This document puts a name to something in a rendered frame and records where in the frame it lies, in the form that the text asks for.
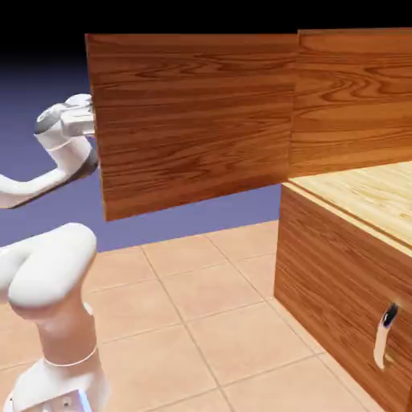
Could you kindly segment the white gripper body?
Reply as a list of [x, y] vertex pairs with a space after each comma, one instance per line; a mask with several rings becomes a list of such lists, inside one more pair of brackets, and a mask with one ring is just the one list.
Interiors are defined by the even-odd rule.
[[91, 107], [75, 107], [62, 113], [62, 130], [68, 137], [95, 135], [94, 112]]

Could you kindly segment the wooden cabinet door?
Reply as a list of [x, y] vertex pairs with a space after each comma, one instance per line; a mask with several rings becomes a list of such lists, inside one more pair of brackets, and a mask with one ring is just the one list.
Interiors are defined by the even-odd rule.
[[297, 37], [88, 34], [106, 220], [282, 182]]
[[[275, 298], [386, 412], [412, 412], [412, 255], [390, 238], [285, 183]], [[373, 359], [386, 308], [385, 369]]]

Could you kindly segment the wooden cabinet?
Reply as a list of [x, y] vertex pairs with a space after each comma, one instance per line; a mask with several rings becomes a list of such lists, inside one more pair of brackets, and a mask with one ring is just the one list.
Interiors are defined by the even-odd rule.
[[285, 183], [412, 255], [412, 27], [301, 31], [296, 69]]

